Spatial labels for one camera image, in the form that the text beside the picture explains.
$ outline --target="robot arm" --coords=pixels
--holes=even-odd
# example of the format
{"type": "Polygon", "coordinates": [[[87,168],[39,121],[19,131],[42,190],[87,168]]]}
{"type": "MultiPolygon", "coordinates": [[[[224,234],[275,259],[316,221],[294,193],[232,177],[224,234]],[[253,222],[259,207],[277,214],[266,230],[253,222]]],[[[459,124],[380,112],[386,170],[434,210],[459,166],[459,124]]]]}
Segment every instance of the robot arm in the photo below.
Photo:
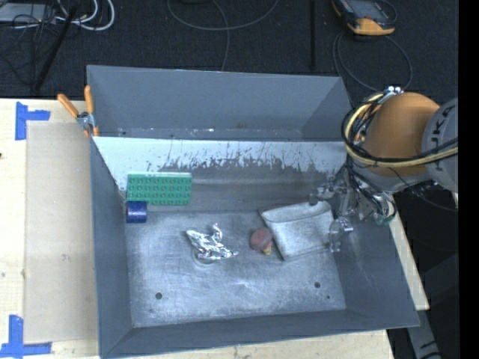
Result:
{"type": "Polygon", "coordinates": [[[335,191],[348,206],[340,216],[354,209],[389,222],[392,195],[426,181],[457,193],[457,124],[457,99],[440,106],[393,87],[368,97],[342,125],[347,160],[335,191]]]}

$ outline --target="power cord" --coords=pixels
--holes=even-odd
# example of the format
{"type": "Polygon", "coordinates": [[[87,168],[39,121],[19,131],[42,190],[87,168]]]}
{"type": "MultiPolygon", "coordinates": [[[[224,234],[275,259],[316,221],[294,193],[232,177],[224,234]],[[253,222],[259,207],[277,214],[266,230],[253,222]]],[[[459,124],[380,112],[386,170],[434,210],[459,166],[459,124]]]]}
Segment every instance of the power cord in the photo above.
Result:
{"type": "Polygon", "coordinates": [[[228,20],[227,20],[227,17],[225,15],[225,12],[222,10],[221,6],[215,1],[215,0],[212,0],[213,4],[216,6],[216,8],[218,8],[220,14],[222,15],[223,17],[223,21],[225,22],[225,26],[224,27],[204,27],[204,26],[200,26],[200,25],[195,25],[195,24],[192,24],[190,22],[187,22],[183,19],[181,19],[174,11],[173,9],[171,8],[171,0],[167,0],[166,2],[166,5],[167,5],[167,8],[168,8],[168,11],[170,12],[170,14],[179,22],[181,22],[182,24],[190,27],[190,28],[194,28],[194,29],[199,29],[199,30],[202,30],[202,31],[226,31],[226,35],[227,35],[227,42],[226,42],[226,50],[225,50],[225,56],[223,57],[223,62],[222,62],[222,66],[221,66],[221,71],[225,70],[225,65],[226,65],[226,60],[228,58],[228,52],[229,52],[229,48],[230,48],[230,31],[233,31],[233,30],[236,30],[236,29],[241,29],[241,28],[246,28],[246,27],[249,27],[251,25],[254,25],[254,24],[257,24],[258,22],[260,22],[261,20],[265,19],[266,17],[268,17],[268,15],[271,14],[271,12],[273,12],[273,10],[276,8],[276,6],[278,5],[280,0],[275,0],[275,2],[273,3],[273,5],[271,6],[270,9],[268,9],[268,11],[262,15],[261,17],[259,17],[258,19],[255,19],[251,22],[247,22],[245,24],[240,24],[240,25],[232,25],[232,26],[229,26],[228,25],[228,20]]]}
{"type": "MultiPolygon", "coordinates": [[[[108,3],[108,6],[109,6],[109,10],[110,10],[110,20],[105,25],[90,26],[90,25],[85,24],[86,22],[90,22],[91,20],[95,19],[98,12],[99,12],[98,1],[97,0],[91,0],[91,1],[94,3],[94,12],[90,16],[86,16],[86,17],[81,16],[79,18],[73,19],[71,23],[74,24],[74,25],[79,26],[82,29],[86,29],[88,31],[105,31],[106,29],[111,28],[113,26],[114,22],[115,22],[115,6],[113,5],[112,0],[106,0],[106,2],[108,3]]],[[[60,7],[62,13],[65,15],[65,17],[56,16],[55,18],[58,19],[58,20],[61,20],[61,21],[65,21],[67,19],[67,16],[68,16],[68,11],[63,6],[61,0],[56,0],[56,2],[57,2],[57,5],[60,7]]]]}
{"type": "Polygon", "coordinates": [[[346,168],[349,175],[350,185],[353,187],[356,193],[362,194],[362,196],[369,201],[376,208],[376,214],[383,217],[383,219],[392,219],[397,213],[397,207],[393,200],[389,200],[385,195],[382,195],[383,191],[363,177],[360,173],[353,169],[355,164],[354,160],[347,155],[346,161],[344,162],[344,168],[346,168]],[[367,185],[368,188],[365,188],[360,182],[363,182],[367,185]],[[387,209],[383,209],[382,204],[374,197],[374,194],[381,195],[384,201],[388,204],[387,209]]]}
{"type": "MultiPolygon", "coordinates": [[[[55,0],[45,0],[45,9],[43,11],[43,16],[38,18],[32,16],[33,14],[33,3],[31,6],[30,14],[22,13],[16,15],[11,23],[8,23],[8,26],[1,25],[0,28],[13,28],[21,33],[15,37],[10,45],[0,50],[0,61],[6,64],[7,68],[0,71],[0,76],[5,76],[7,74],[13,74],[18,81],[22,84],[32,88],[37,80],[37,64],[40,63],[54,48],[54,46],[48,46],[48,42],[45,39],[45,33],[49,33],[58,37],[60,33],[54,28],[56,25],[52,24],[53,19],[55,18],[55,10],[52,9],[54,6],[55,0]],[[23,50],[22,45],[26,43],[25,35],[30,34],[31,45],[29,50],[23,50]],[[15,65],[10,59],[15,57],[15,54],[30,55],[28,61],[15,65]],[[22,72],[27,67],[30,67],[30,73],[28,78],[26,77],[27,73],[22,72]]],[[[73,36],[67,38],[74,38],[78,36],[79,31],[77,31],[73,36]]]]}
{"type": "Polygon", "coordinates": [[[359,106],[357,109],[353,109],[347,116],[344,117],[341,124],[341,137],[345,143],[347,153],[356,161],[365,165],[372,165],[379,168],[405,168],[439,161],[458,153],[458,146],[454,146],[458,143],[458,137],[456,137],[442,145],[434,147],[433,149],[426,150],[425,152],[419,153],[416,156],[405,159],[380,158],[372,156],[360,145],[356,144],[355,138],[360,134],[357,133],[358,130],[356,130],[356,132],[352,132],[352,129],[359,129],[359,124],[365,123],[365,121],[370,123],[372,117],[377,113],[377,111],[373,110],[372,108],[375,108],[377,105],[378,104],[376,102],[368,102],[359,106]]]}
{"type": "Polygon", "coordinates": [[[450,207],[446,207],[446,206],[443,206],[443,205],[439,205],[438,203],[436,202],[433,202],[429,199],[426,198],[426,196],[424,195],[424,191],[422,190],[418,190],[418,185],[410,185],[408,184],[403,178],[401,175],[399,175],[398,172],[396,172],[395,169],[393,168],[389,168],[394,174],[396,174],[397,178],[399,178],[405,185],[406,185],[406,188],[405,190],[408,190],[414,197],[416,198],[420,198],[422,199],[424,202],[434,206],[434,207],[437,207],[438,209],[441,209],[441,210],[447,210],[449,212],[459,212],[458,209],[452,209],[450,207]]]}
{"type": "MultiPolygon", "coordinates": [[[[393,11],[394,11],[394,18],[391,19],[391,22],[396,22],[397,20],[397,10],[396,10],[396,7],[390,3],[389,1],[387,0],[377,0],[377,1],[381,1],[383,3],[386,3],[393,11]]],[[[401,47],[399,45],[399,43],[397,43],[397,41],[393,40],[390,35],[385,35],[385,36],[382,36],[384,37],[386,40],[390,41],[401,53],[401,55],[404,57],[404,59],[406,60],[406,63],[407,63],[407,66],[408,66],[408,71],[409,71],[409,78],[406,82],[405,85],[402,86],[402,88],[404,90],[406,90],[408,88],[408,86],[411,84],[411,81],[412,81],[412,63],[411,63],[411,60],[409,59],[409,56],[406,54],[406,51],[403,49],[403,47],[401,47]]],[[[361,86],[367,88],[367,89],[370,89],[370,90],[382,90],[383,88],[376,88],[376,87],[373,87],[372,85],[369,85],[369,84],[366,84],[365,82],[361,81],[358,77],[356,77],[354,75],[353,72],[351,72],[351,70],[346,66],[346,63],[344,62],[344,59],[341,55],[341,44],[342,44],[342,40],[344,38],[344,32],[339,32],[334,41],[333,41],[333,44],[332,44],[332,55],[333,55],[333,62],[334,62],[334,65],[335,65],[335,69],[336,69],[336,72],[338,74],[340,74],[340,67],[347,73],[347,75],[349,77],[351,77],[351,79],[353,79],[354,81],[356,81],[358,84],[360,84],[361,86]]]]}

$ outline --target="white cable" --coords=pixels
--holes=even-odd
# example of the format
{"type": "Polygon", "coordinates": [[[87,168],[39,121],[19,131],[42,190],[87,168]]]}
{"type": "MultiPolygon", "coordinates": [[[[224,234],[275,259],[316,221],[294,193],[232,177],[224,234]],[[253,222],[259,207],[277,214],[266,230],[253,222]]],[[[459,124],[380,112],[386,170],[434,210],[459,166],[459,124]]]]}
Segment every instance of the white cable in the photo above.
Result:
{"type": "MultiPolygon", "coordinates": [[[[78,18],[78,19],[72,20],[72,23],[73,24],[78,24],[78,23],[83,23],[83,22],[89,22],[90,20],[94,19],[95,16],[97,15],[97,13],[98,13],[98,1],[93,0],[93,3],[95,5],[95,9],[94,9],[94,12],[89,17],[87,17],[86,19],[78,18]]],[[[60,8],[62,10],[64,10],[63,5],[61,5],[61,3],[59,3],[59,5],[60,5],[60,8]]],[[[60,17],[60,16],[56,16],[55,18],[58,19],[58,20],[62,20],[62,21],[65,21],[67,19],[66,17],[60,17]]]]}
{"type": "Polygon", "coordinates": [[[30,22],[26,25],[15,25],[15,23],[13,23],[13,26],[12,28],[13,29],[27,29],[27,28],[36,28],[38,27],[39,25],[42,25],[44,22],[49,22],[50,20],[56,18],[56,17],[51,17],[51,18],[48,18],[48,19],[45,19],[45,20],[42,20],[42,19],[37,19],[36,17],[32,16],[32,15],[23,15],[23,16],[28,16],[30,17],[32,20],[35,20],[35,22],[30,22]]]}
{"type": "Polygon", "coordinates": [[[73,24],[76,24],[78,26],[80,26],[81,28],[83,29],[88,29],[89,31],[105,31],[106,29],[110,28],[113,23],[115,22],[115,7],[113,5],[113,1],[112,0],[106,0],[109,4],[109,7],[110,7],[110,12],[111,12],[111,17],[110,17],[110,21],[108,21],[108,23],[106,25],[104,25],[103,27],[89,27],[87,25],[83,25],[82,23],[80,22],[74,22],[73,24]]]}
{"type": "MultiPolygon", "coordinates": [[[[111,12],[111,17],[109,22],[104,25],[103,27],[93,27],[93,26],[88,26],[85,25],[85,22],[88,22],[92,20],[97,14],[98,14],[98,2],[97,0],[93,0],[95,4],[95,9],[94,12],[91,14],[91,16],[87,17],[86,19],[74,19],[72,20],[72,24],[78,25],[80,28],[87,29],[89,31],[105,31],[106,29],[110,28],[113,25],[113,22],[115,21],[115,6],[113,5],[112,0],[106,0],[109,4],[110,7],[110,12],[111,12]]],[[[64,6],[61,4],[60,0],[57,0],[58,5],[60,6],[60,9],[63,11],[65,15],[68,15],[67,10],[64,8],[64,6]]],[[[56,19],[59,20],[66,20],[64,17],[59,17],[57,16],[56,19]]]]}

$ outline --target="green lego brick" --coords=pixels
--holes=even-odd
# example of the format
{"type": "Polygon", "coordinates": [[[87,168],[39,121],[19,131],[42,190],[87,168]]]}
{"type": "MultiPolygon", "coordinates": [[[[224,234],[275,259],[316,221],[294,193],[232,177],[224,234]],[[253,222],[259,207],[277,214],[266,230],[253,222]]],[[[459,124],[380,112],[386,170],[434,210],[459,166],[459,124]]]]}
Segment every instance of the green lego brick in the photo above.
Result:
{"type": "Polygon", "coordinates": [[[187,205],[191,191],[191,173],[128,174],[126,200],[150,205],[187,205]]]}

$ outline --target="orange device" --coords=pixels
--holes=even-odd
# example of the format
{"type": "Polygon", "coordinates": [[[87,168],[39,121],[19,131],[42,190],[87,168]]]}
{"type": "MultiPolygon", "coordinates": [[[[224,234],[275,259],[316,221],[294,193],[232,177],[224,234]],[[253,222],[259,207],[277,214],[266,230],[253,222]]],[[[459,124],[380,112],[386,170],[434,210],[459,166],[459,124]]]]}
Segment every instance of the orange device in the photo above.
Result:
{"type": "Polygon", "coordinates": [[[381,36],[394,32],[395,17],[383,9],[382,0],[332,0],[332,7],[355,34],[381,36]]]}

